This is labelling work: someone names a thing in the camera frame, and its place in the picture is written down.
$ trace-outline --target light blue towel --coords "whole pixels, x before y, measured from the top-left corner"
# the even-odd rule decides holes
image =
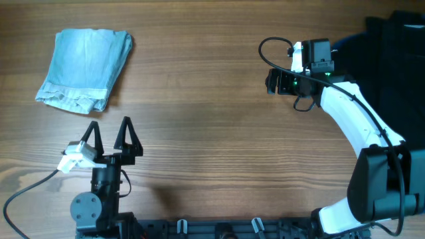
[[[70,112],[103,111],[132,48],[126,31],[65,29],[35,100]]]

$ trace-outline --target table surface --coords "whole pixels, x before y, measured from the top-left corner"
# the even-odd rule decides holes
[[[270,96],[266,37],[335,42],[364,30],[366,16],[425,9],[408,1],[163,1],[0,5],[0,204],[47,176],[69,141],[100,124],[106,153],[131,117],[145,149],[125,167],[133,185],[120,211],[138,219],[308,216],[346,195],[355,154],[321,109],[296,112]],[[65,28],[126,30],[133,50],[104,112],[73,114],[35,102]],[[286,45],[264,47],[290,67]],[[69,206],[90,190],[91,171],[59,173],[16,198],[12,220],[31,238],[72,238]],[[122,191],[128,190],[124,183]],[[403,238],[420,238],[423,217]],[[16,238],[2,218],[0,238]],[[375,238],[390,238],[374,230]]]

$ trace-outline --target white clip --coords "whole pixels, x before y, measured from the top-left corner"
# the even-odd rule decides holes
[[[85,141],[72,141],[65,150],[65,155],[60,160],[58,170],[69,173],[73,167],[78,168],[105,168],[106,164],[95,163],[97,151]]]
[[[302,46],[301,42],[294,44],[294,53],[292,54],[292,65],[291,71],[303,72],[303,57],[302,57]]]

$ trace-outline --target black cable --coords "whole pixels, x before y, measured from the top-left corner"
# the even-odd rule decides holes
[[[128,177],[127,173],[123,169],[121,169],[121,173],[127,179],[128,185],[130,185],[130,190],[128,191],[128,193],[126,195],[120,195],[120,198],[124,198],[124,197],[128,196],[131,193],[131,183],[130,183],[130,178]]]
[[[20,236],[22,236],[23,238],[25,238],[25,239],[29,239],[29,237],[27,236],[27,235],[25,235],[21,230],[19,230],[19,228],[17,228],[14,224],[13,224],[13,222],[11,221],[11,219],[9,218],[9,216],[7,215],[7,206],[9,206],[9,203],[11,203],[11,201],[13,200],[13,199],[15,199],[15,197],[17,197],[17,196],[19,196],[19,195],[21,195],[21,194],[23,194],[23,193],[25,193],[25,192],[27,192],[28,190],[30,190],[30,189],[33,189],[33,188],[35,188],[35,187],[37,187],[37,186],[39,186],[40,184],[42,184],[42,183],[44,183],[45,181],[47,181],[47,180],[49,180],[51,177],[53,177],[55,174],[57,174],[59,172],[59,170],[58,169],[55,169],[54,171],[53,171],[53,173],[51,173],[49,176],[47,176],[47,177],[45,177],[45,178],[43,178],[43,179],[41,179],[40,181],[38,181],[37,183],[35,183],[35,184],[33,184],[33,185],[31,185],[31,186],[29,186],[29,187],[26,187],[26,188],[24,188],[24,189],[22,189],[21,191],[19,191],[19,192],[17,192],[17,193],[15,193],[14,195],[12,195],[9,199],[7,199],[7,201],[5,202],[5,205],[3,206],[3,216],[5,217],[5,219],[6,219],[6,222],[7,223],[9,223],[9,225],[13,228],[13,230],[15,230],[15,232],[17,232]]]
[[[298,109],[297,108],[297,105],[298,105],[299,99],[301,99],[301,96],[298,96],[297,99],[295,100],[295,102],[294,102],[294,110],[296,110],[298,112],[309,112],[310,110],[313,109],[313,107],[315,105],[314,101],[313,101],[313,103],[311,103],[311,105],[310,105],[310,107],[308,107],[308,109],[306,109],[306,110],[300,110],[300,109]]]
[[[386,144],[388,145],[388,150],[390,152],[390,158],[392,159],[392,161],[394,163],[394,166],[395,166],[395,169],[396,169],[396,174],[397,174],[397,177],[398,177],[398,184],[399,184],[399,187],[400,187],[400,210],[399,210],[399,213],[398,213],[398,224],[397,224],[396,232],[391,232],[387,227],[385,227],[384,225],[382,225],[382,224],[380,224],[378,222],[371,222],[369,225],[370,226],[378,226],[379,228],[382,228],[386,233],[390,234],[391,236],[398,236],[398,235],[400,235],[400,233],[401,233],[401,231],[403,229],[403,223],[404,223],[404,195],[405,195],[405,192],[404,192],[404,177],[403,177],[403,172],[402,172],[401,165],[400,165],[400,160],[399,160],[399,158],[396,156],[396,154],[394,152],[394,147],[392,146],[392,143],[391,143],[390,139],[388,138],[388,135],[386,134],[385,129],[383,129],[381,127],[381,125],[379,124],[378,120],[374,117],[374,115],[368,109],[368,107],[366,107],[364,105],[364,103],[362,103],[362,101],[360,101],[359,99],[357,99],[357,97],[355,95],[350,94],[348,91],[346,91],[346,90],[342,89],[341,87],[336,86],[336,85],[334,85],[332,83],[329,83],[329,82],[326,82],[324,80],[319,80],[319,79],[316,79],[316,78],[312,78],[310,76],[305,76],[303,74],[299,74],[299,73],[293,72],[291,70],[282,68],[282,67],[274,64],[273,62],[270,62],[269,60],[267,60],[267,58],[263,55],[263,53],[262,53],[261,50],[262,50],[263,44],[265,42],[268,42],[269,40],[281,40],[281,41],[284,41],[284,42],[288,43],[290,45],[290,47],[292,48],[292,51],[294,51],[294,46],[293,46],[292,42],[290,42],[289,40],[284,39],[282,37],[268,37],[268,38],[264,39],[260,43],[260,45],[258,46],[258,54],[260,54],[261,59],[263,59],[263,61],[265,63],[267,63],[270,66],[272,66],[272,67],[274,67],[274,68],[276,68],[278,70],[281,70],[281,71],[283,71],[283,72],[285,72],[287,74],[291,74],[293,76],[297,76],[297,77],[301,77],[301,78],[304,78],[304,79],[307,79],[307,80],[311,80],[313,82],[318,82],[320,84],[323,84],[324,86],[329,86],[329,87],[332,87],[332,88],[337,89],[338,91],[340,91],[340,92],[344,93],[345,95],[347,95],[348,97],[350,97],[352,101],[358,103],[358,105],[360,105],[364,109],[364,111],[366,112],[366,114],[370,117],[370,119],[376,125],[376,127],[379,130],[379,133],[381,134],[381,136],[384,138]]]

